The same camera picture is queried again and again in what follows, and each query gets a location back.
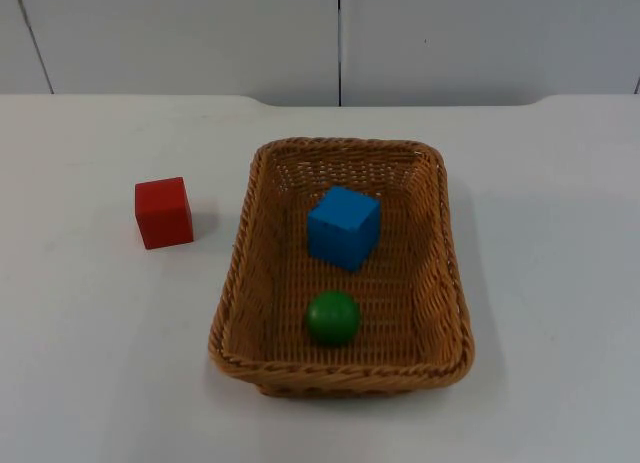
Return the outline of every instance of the red wooden block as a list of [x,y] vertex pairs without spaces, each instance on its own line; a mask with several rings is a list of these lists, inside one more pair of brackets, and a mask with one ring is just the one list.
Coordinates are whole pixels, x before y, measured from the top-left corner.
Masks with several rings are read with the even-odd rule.
[[193,241],[191,210],[182,178],[138,183],[135,211],[147,250]]

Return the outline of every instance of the white wall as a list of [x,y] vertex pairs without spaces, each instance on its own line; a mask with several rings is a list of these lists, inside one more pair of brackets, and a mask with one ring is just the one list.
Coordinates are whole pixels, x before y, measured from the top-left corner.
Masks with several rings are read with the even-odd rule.
[[632,93],[640,0],[342,0],[346,105]]
[[56,93],[338,101],[337,0],[24,0]]
[[0,0],[0,93],[48,93],[17,0]]

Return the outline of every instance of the wicker basket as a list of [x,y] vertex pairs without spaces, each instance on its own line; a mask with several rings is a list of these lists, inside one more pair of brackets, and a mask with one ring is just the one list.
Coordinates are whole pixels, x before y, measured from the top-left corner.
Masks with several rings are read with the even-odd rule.
[[[333,185],[381,201],[380,242],[356,273],[307,254],[306,216]],[[303,324],[324,290],[362,313],[343,348]],[[292,138],[255,155],[209,353],[272,396],[356,396],[450,385],[474,343],[453,250],[440,154],[410,141]]]

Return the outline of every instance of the cube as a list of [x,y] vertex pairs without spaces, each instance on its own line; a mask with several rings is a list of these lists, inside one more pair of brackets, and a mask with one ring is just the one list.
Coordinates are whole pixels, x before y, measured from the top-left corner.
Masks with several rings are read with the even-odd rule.
[[378,243],[380,202],[334,186],[307,217],[309,254],[356,271]]
[[148,250],[193,241],[191,210],[182,178],[138,183],[135,214]]

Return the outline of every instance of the basket rim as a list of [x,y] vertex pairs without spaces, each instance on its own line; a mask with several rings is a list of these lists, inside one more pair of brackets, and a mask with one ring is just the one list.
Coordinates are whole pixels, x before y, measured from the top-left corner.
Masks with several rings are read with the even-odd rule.
[[[254,206],[258,204],[253,195],[259,193],[259,189],[264,179],[264,172],[261,171],[266,157],[275,150],[282,148],[308,148],[312,145],[323,144],[335,148],[344,148],[345,145],[375,144],[376,149],[414,151],[428,153],[436,159],[436,171],[438,173],[438,194],[440,207],[440,223],[445,250],[447,256],[448,275],[451,284],[455,289],[457,321],[460,325],[462,344],[459,354],[451,361],[444,364],[417,363],[409,366],[399,365],[326,365],[305,362],[290,362],[279,360],[253,360],[242,355],[233,354],[226,350],[228,338],[230,337],[228,323],[231,319],[234,303],[236,301],[237,289],[240,286],[241,278],[236,278],[243,274],[246,263],[246,249],[249,243],[249,235],[255,224],[251,217],[254,213]],[[251,163],[249,184],[245,195],[245,200],[241,212],[240,224],[234,250],[231,257],[231,264],[224,288],[220,297],[220,303],[216,309],[215,317],[211,325],[208,342],[209,354],[212,360],[220,369],[230,376],[256,384],[284,384],[291,383],[287,374],[307,376],[308,381],[313,381],[318,375],[326,375],[333,378],[338,386],[351,386],[354,379],[379,378],[400,378],[394,387],[415,389],[420,383],[425,383],[432,378],[447,378],[447,383],[451,384],[464,377],[469,371],[475,354],[474,340],[471,333],[469,311],[466,305],[464,294],[460,286],[460,275],[456,261],[453,238],[451,234],[451,222],[449,216],[449,203],[447,194],[447,175],[444,162],[440,153],[418,141],[412,140],[379,140],[379,139],[359,139],[359,138],[311,138],[293,137],[272,141],[263,145],[255,153]]]

